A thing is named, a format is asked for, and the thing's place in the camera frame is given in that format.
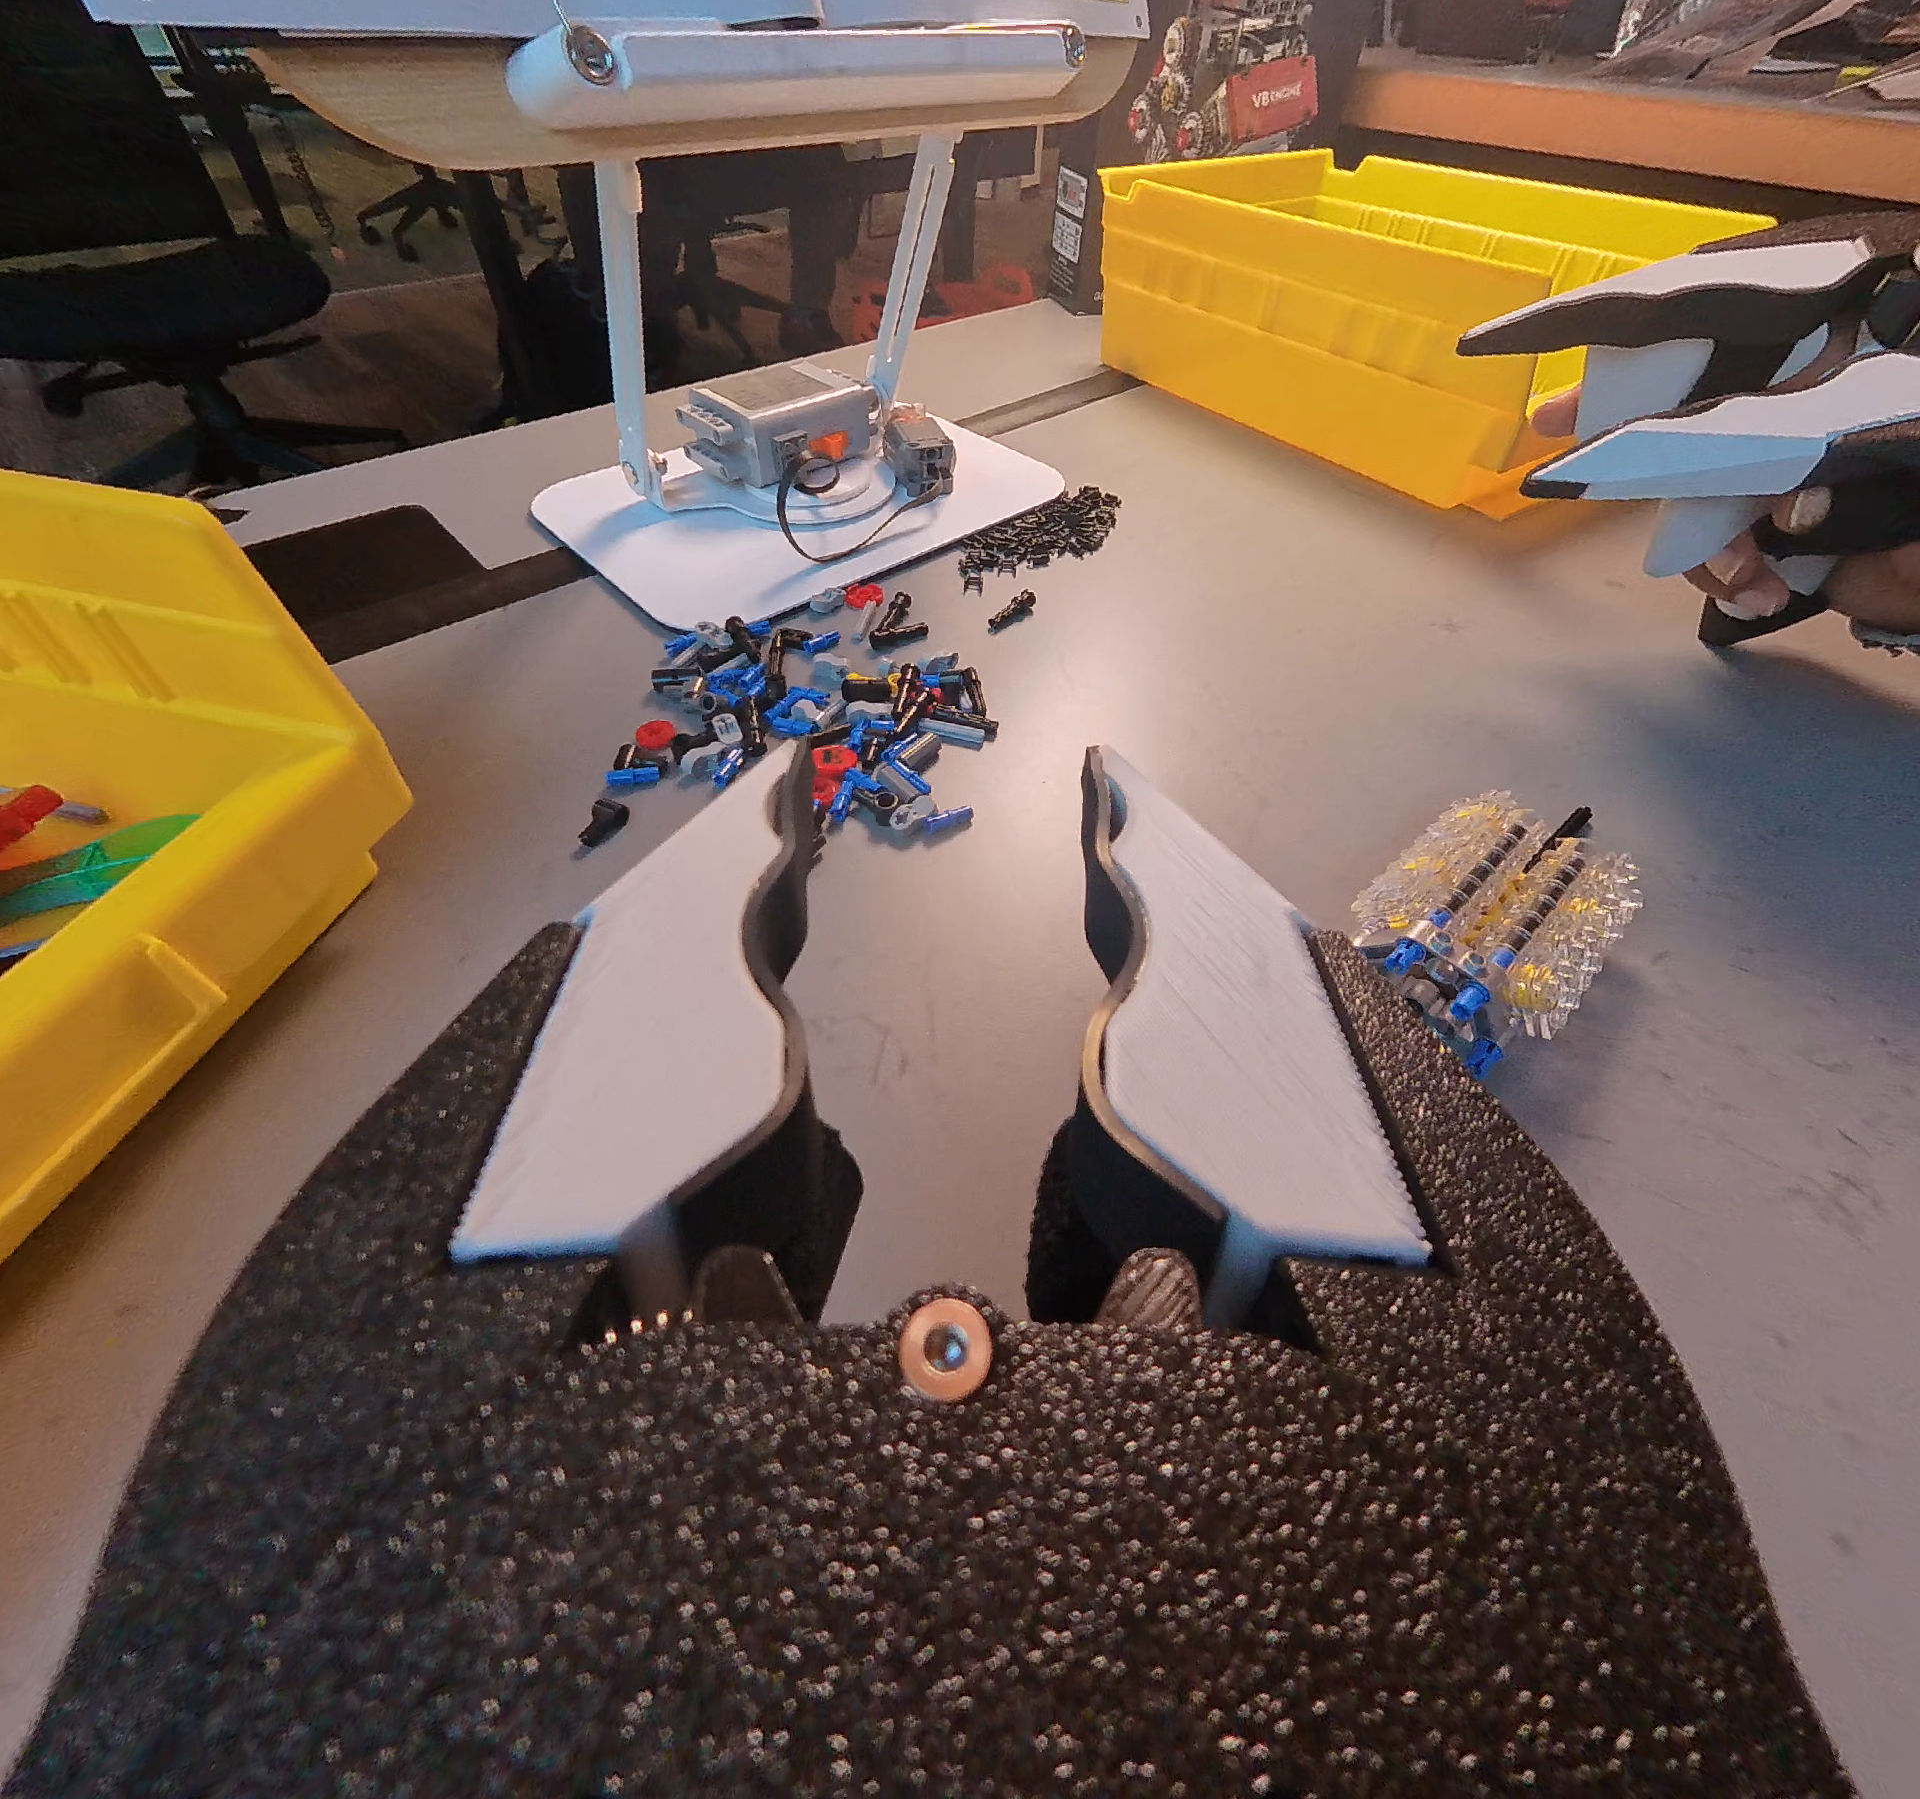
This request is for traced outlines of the black toy set box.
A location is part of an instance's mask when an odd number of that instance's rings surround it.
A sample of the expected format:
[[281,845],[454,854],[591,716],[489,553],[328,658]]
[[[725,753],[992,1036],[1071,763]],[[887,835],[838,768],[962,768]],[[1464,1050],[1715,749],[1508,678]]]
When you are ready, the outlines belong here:
[[1068,129],[1048,297],[1101,311],[1101,179],[1119,164],[1326,150],[1378,0],[1144,0],[1147,27],[1108,109]]

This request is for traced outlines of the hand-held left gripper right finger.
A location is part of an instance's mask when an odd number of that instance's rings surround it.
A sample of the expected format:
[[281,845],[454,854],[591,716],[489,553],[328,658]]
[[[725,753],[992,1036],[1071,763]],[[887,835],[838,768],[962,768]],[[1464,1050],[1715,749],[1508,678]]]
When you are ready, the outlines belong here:
[[1183,1253],[1217,1327],[1284,1259],[1435,1266],[1306,916],[1108,746],[1083,763],[1083,857],[1108,978],[1075,1124],[1095,1238]]

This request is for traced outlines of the grey battery box orange switch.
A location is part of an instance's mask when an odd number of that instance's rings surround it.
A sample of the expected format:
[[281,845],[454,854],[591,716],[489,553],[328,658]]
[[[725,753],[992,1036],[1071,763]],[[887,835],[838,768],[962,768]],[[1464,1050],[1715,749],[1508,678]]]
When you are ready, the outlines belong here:
[[773,489],[805,450],[867,458],[883,401],[867,379],[805,358],[695,386],[677,420],[692,462],[732,486]]

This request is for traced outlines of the clear toy brick engine model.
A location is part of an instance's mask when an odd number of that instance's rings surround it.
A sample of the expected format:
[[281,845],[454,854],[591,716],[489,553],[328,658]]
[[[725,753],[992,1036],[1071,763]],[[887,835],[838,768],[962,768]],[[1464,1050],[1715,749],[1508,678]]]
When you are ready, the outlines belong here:
[[1464,796],[1351,904],[1357,950],[1475,1078],[1567,1023],[1642,908],[1637,863],[1588,828],[1587,807],[1543,825],[1506,792]]

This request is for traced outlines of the yellow corrugated box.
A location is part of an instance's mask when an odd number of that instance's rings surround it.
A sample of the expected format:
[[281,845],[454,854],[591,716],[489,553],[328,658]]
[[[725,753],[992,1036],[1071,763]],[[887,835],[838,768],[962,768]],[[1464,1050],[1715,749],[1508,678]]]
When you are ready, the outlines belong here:
[[1528,407],[1582,349],[1460,358],[1472,325],[1768,214],[1370,156],[1102,177],[1102,361],[1435,508],[1523,511]]

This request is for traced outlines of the pile of mixed toy parts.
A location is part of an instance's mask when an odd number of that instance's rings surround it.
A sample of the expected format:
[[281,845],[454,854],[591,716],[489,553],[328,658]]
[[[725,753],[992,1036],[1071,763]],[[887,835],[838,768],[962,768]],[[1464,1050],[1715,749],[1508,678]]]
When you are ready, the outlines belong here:
[[853,822],[901,841],[968,831],[972,807],[943,802],[934,769],[998,734],[978,666],[935,650],[914,596],[874,580],[670,635],[649,696],[655,716],[619,743],[600,796],[631,802],[667,783],[718,795],[797,753],[819,832]]

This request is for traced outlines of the wooden side table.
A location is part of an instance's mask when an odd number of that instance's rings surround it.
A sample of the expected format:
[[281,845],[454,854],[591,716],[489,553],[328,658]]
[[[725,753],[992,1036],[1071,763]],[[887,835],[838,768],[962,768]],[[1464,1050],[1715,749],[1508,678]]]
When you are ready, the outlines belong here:
[[1366,52],[1344,122],[1877,204],[1916,201],[1916,118],[1736,88],[1637,85],[1557,67]]

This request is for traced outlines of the pile of small black pins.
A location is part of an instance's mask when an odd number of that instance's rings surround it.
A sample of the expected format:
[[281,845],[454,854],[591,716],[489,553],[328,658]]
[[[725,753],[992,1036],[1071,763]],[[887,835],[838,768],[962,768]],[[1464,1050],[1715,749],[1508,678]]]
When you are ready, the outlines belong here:
[[987,574],[1023,574],[1057,558],[1089,558],[1108,541],[1119,508],[1114,492],[1080,486],[1007,517],[962,544],[958,561],[962,586],[984,592]]

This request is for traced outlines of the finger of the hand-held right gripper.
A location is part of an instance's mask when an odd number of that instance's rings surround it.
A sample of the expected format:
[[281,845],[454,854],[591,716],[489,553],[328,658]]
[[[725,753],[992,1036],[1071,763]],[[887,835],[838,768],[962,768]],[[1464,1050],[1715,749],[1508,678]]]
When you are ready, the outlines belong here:
[[1916,470],[1916,353],[1627,420],[1523,482],[1531,498],[1779,495]]
[[1916,252],[1913,213],[1850,213],[1742,234],[1582,285],[1460,334],[1458,356],[1570,346],[1795,346],[1873,298]]

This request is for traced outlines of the black office chair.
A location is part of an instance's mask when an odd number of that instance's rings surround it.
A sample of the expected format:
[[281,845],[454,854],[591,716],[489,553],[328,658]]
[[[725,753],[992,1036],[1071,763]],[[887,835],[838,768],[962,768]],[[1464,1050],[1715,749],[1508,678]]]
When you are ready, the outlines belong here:
[[2,0],[2,358],[60,367],[38,398],[74,417],[132,386],[178,391],[187,425],[97,484],[242,486],[320,471],[294,440],[370,426],[249,417],[227,373],[312,346],[330,285],[288,240],[238,234],[132,30],[81,0]]
[[[495,171],[489,179],[506,223],[522,241],[545,249],[560,241],[560,237],[552,237],[558,219],[531,194],[524,171]],[[355,214],[355,229],[363,244],[387,244],[407,267],[422,259],[422,223],[431,223],[434,234],[463,234],[457,179],[425,164],[415,164],[415,179]]]

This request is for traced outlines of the white tray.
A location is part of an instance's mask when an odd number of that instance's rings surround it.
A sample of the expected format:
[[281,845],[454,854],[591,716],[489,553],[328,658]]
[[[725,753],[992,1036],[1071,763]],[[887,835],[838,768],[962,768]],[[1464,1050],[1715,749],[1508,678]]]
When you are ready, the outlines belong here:
[[531,520],[661,626],[782,614],[805,607],[819,587],[876,580],[1065,492],[1057,470],[953,420],[943,426],[958,444],[958,476],[946,498],[907,517],[901,498],[876,520],[831,531],[792,528],[808,555],[862,547],[835,565],[814,565],[782,528],[744,517],[667,513],[658,502],[643,502],[619,467],[543,489],[531,502]]

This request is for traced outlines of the book stand with wooden shelf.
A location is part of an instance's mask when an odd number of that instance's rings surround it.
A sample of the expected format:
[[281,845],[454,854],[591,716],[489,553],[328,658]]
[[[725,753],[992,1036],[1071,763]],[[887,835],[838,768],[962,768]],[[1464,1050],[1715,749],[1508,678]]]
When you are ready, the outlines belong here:
[[777,89],[770,82],[697,85],[692,118],[615,118],[560,129],[528,118],[510,92],[506,40],[281,40],[257,61],[288,85],[330,125],[367,144],[443,171],[504,171],[512,164],[591,164],[609,308],[612,401],[625,486],[652,498],[661,458],[643,429],[643,311],[640,311],[640,179],[639,161],[707,153],[811,150],[862,137],[920,135],[931,150],[931,222],[946,209],[950,156],[962,132],[1074,122],[1102,109],[1126,76],[1136,41],[1095,35],[1068,82],[1048,92],[962,95],[961,77],[920,82],[920,103],[898,95],[883,109],[808,112],[805,95],[829,95],[825,77]]

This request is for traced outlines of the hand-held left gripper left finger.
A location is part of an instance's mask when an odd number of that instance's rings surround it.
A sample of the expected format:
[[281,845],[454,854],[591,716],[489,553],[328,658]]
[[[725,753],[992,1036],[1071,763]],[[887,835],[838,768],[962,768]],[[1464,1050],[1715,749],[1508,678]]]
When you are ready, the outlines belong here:
[[683,1309],[701,1262],[773,1253],[801,1218],[814,807],[801,746],[744,769],[625,869],[577,935],[449,1262],[615,1259],[639,1315]]

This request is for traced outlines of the red plastic object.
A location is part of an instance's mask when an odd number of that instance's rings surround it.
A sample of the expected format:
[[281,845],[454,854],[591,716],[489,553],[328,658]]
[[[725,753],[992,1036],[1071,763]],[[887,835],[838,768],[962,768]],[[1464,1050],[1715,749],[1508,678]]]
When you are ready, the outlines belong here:
[[[886,297],[887,297],[886,285],[862,288],[853,294],[850,298],[853,343],[876,340]],[[972,282],[931,279],[920,297],[914,328],[920,331],[931,325],[961,323],[968,317],[987,317],[996,311],[1031,304],[1034,298],[1037,298],[1037,291],[1031,285],[1031,274],[1010,259],[996,259],[978,270]]]

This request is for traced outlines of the green toy beam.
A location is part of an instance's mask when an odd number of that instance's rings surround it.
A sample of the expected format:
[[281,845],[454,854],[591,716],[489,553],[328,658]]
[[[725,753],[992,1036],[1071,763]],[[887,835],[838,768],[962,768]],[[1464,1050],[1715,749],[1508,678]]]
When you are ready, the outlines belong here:
[[2,925],[103,898],[193,825],[196,814],[153,819],[81,847],[2,869]]

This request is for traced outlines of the yellow bin with black parts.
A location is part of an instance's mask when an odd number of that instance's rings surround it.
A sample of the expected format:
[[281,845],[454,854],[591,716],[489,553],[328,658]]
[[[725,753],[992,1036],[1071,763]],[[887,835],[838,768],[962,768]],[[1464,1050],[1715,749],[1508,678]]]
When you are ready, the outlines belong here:
[[2,471],[2,787],[191,819],[118,887],[2,923],[2,1256],[358,898],[412,795],[205,508]]

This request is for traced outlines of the grey desk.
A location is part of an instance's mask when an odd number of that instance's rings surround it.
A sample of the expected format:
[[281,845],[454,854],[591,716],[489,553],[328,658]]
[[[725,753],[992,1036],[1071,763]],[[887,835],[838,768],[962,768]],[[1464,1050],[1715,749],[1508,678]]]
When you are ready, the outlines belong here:
[[[904,575],[978,661],[992,753],[946,845],[835,835],[797,1004],[865,1174],[838,1323],[934,1280],[1019,1308],[1031,1183],[1102,995],[1083,749],[1114,743],[1312,923],[1446,802],[1597,814],[1642,913],[1567,1030],[1499,1069],[1657,1309],[1861,1793],[1916,1793],[1916,661],[1819,619],[1736,658],[1642,580],[1646,517],[1441,513],[1096,371],[1053,304],[923,331],[908,391],[1005,416],[1108,544]],[[340,669],[415,795],[363,898],[2,1266],[2,1763],[32,1733],[129,1471],[312,1163],[549,919],[703,796],[573,835],[658,631],[585,580]]]

